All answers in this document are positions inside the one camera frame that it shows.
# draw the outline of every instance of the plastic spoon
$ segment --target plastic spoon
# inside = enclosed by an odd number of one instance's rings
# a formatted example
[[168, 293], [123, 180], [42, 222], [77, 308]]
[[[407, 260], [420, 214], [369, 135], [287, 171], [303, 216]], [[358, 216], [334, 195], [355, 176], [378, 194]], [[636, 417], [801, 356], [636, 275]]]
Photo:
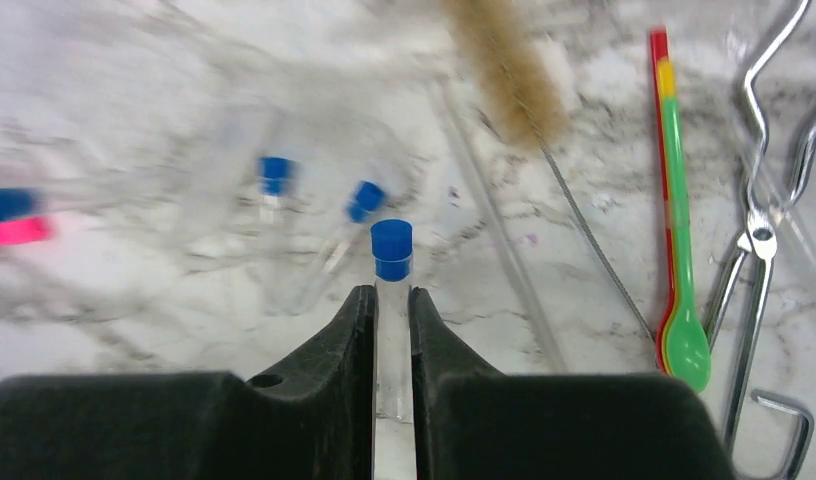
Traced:
[[661, 121], [661, 99], [658, 95], [657, 65], [660, 60], [667, 59], [669, 56], [667, 48], [667, 31], [663, 27], [655, 28], [650, 31], [649, 48], [652, 67], [652, 86], [653, 93], [655, 95], [656, 136], [658, 138], [658, 154], [661, 163], [661, 191], [664, 197], [665, 223], [667, 224], [667, 228], [665, 229], [665, 246], [667, 250], [667, 306], [664, 310], [664, 317], [662, 317], [661, 323], [658, 326], [658, 331], [656, 332], [655, 351], [656, 364], [658, 365], [658, 368], [664, 373], [671, 375], [672, 371], [670, 370], [670, 364], [667, 361], [667, 354], [665, 352], [664, 331], [668, 326], [669, 321], [673, 318], [676, 307], [676, 269], [673, 256], [673, 232], [670, 229], [670, 222], [667, 221], [670, 218], [670, 214], [667, 211], [667, 208], [669, 208], [670, 205], [670, 189], [667, 182], [667, 155], [664, 151], [664, 127]]
[[670, 190], [670, 219], [673, 231], [673, 255], [678, 302], [673, 319], [668, 321], [666, 358], [673, 375], [701, 392], [711, 377], [711, 352], [694, 305], [694, 273], [691, 256], [691, 218], [679, 102], [673, 65], [668, 59], [657, 64], [658, 92], [661, 100], [664, 144], [667, 153], [667, 179]]

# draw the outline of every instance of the gray marble veining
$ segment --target gray marble veining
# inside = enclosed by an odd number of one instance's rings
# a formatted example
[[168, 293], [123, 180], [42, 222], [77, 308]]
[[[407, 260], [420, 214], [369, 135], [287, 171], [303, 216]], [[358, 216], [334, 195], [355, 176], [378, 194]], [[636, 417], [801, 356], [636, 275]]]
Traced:
[[[241, 89], [259, 90], [326, 126], [309, 125], [321, 145], [298, 150], [304, 170], [292, 208], [293, 243], [275, 268], [300, 270], [356, 181], [372, 174], [396, 179], [399, 195], [385, 215], [416, 226], [415, 283], [432, 291], [451, 328], [492, 364], [512, 373], [547, 371], [450, 159], [435, 106], [421, 82], [399, 73], [463, 70], [433, 2], [57, 3], [0, 1], [0, 152], [33, 165], [34, 180], [114, 166], [186, 169], [205, 151], [218, 105]], [[554, 146], [559, 164], [652, 326], [663, 313], [666, 267], [646, 31], [668, 26], [689, 167], [697, 304], [704, 311], [742, 221], [728, 81], [780, 2], [523, 5], [573, 118]], [[816, 102], [815, 24], [801, 28], [759, 83], [773, 121], [777, 174], [786, 167], [787, 132]], [[368, 77], [376, 80], [353, 83]], [[571, 368], [654, 371], [653, 346], [574, 226], [548, 168], [496, 141], [480, 96], [463, 77], [453, 78], [461, 113]], [[334, 154], [352, 152], [342, 138], [369, 131], [364, 122], [345, 121], [349, 112], [392, 130], [394, 160], [371, 173], [366, 159]], [[816, 173], [810, 188], [800, 209], [816, 235]], [[250, 376], [319, 330], [351, 286], [371, 283], [362, 239], [312, 311], [264, 316], [254, 178], [236, 194], [227, 224], [184, 250], [163, 241], [174, 196], [58, 214], [55, 239], [0, 250], [0, 378], [196, 368]], [[792, 252], [782, 253], [777, 268], [751, 387], [799, 398], [816, 416], [816, 285]], [[739, 296], [746, 290], [743, 282]], [[702, 395], [715, 422], [739, 314], [729, 313]], [[748, 405], [736, 453], [741, 470], [773, 470], [790, 422]], [[410, 448], [410, 432], [381, 429], [387, 445]], [[381, 478], [410, 478], [413, 465], [391, 455], [377, 467]], [[801, 478], [816, 479], [816, 433]]]

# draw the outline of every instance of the pink cap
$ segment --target pink cap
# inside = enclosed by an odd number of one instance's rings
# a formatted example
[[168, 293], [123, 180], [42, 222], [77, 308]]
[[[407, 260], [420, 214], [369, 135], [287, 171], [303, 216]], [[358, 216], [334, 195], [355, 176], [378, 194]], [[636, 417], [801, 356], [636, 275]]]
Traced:
[[0, 222], [0, 247], [39, 242], [51, 236], [51, 226], [44, 217]]

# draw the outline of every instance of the test tube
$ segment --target test tube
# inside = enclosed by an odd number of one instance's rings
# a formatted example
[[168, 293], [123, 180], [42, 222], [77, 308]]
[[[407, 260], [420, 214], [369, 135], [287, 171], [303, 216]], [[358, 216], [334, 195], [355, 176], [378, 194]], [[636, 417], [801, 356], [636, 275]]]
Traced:
[[169, 232], [171, 245], [182, 245], [215, 233], [228, 220], [235, 195], [281, 114], [263, 105], [232, 104], [217, 116], [217, 128], [201, 158], [191, 164], [181, 210]]
[[38, 242], [52, 236], [43, 216], [34, 216], [36, 196], [28, 189], [0, 188], [0, 247]]
[[0, 221], [66, 210], [100, 208], [152, 197], [183, 184], [184, 172], [148, 167], [93, 177], [0, 188]]
[[299, 292], [291, 297], [285, 308], [290, 315], [307, 311], [325, 290], [355, 239], [363, 231], [370, 217], [385, 202], [385, 192], [371, 182], [361, 182], [344, 209], [345, 219], [317, 252], [299, 281]]
[[293, 162], [281, 157], [263, 157], [261, 167], [260, 247], [261, 282], [264, 288], [264, 306], [267, 315], [279, 313], [281, 272], [275, 264], [287, 246], [287, 218], [285, 204], [293, 174]]
[[370, 230], [376, 262], [376, 411], [378, 416], [411, 423], [411, 224], [382, 220]]

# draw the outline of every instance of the metal tongs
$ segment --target metal tongs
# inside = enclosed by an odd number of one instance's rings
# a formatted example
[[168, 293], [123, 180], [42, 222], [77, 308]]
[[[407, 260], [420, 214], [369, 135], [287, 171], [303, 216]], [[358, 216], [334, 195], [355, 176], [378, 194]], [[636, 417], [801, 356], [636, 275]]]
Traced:
[[[756, 176], [767, 153], [770, 140], [767, 116], [756, 96], [755, 82], [770, 59], [799, 25], [810, 3], [811, 0], [796, 0], [790, 3], [787, 10], [780, 15], [779, 19], [765, 35], [756, 51], [747, 59], [736, 82], [736, 103], [738, 103], [738, 107], [744, 114], [744, 121], [753, 137], [752, 151], [750, 153], [752, 168], [746, 171], [744, 178], [746, 223], [744, 229], [736, 235], [735, 243], [729, 253], [726, 268], [720, 277], [715, 293], [713, 310], [710, 312], [709, 322], [706, 326], [709, 346], [713, 349], [741, 268], [747, 257], [752, 254], [757, 262], [751, 303], [745, 314], [741, 348], [734, 367], [726, 418], [723, 424], [723, 442], [726, 451], [730, 455], [734, 452], [735, 437], [738, 431], [744, 397], [747, 392], [749, 373], [752, 368], [758, 337], [761, 333], [764, 308], [773, 278], [773, 260], [778, 249], [776, 227], [778, 226], [778, 219], [782, 218], [777, 216], [777, 221], [772, 221], [769, 208], [762, 205], [753, 192]], [[810, 116], [800, 129], [799, 141], [794, 152], [796, 165], [789, 181], [788, 197], [781, 204], [772, 207], [779, 211], [786, 211], [793, 208], [802, 197], [811, 173], [815, 150], [816, 112]], [[771, 392], [753, 390], [751, 397], [765, 407], [799, 417], [784, 465], [777, 474], [769, 477], [777, 480], [795, 479], [805, 460], [814, 430], [814, 418], [811, 412], [799, 401]]]

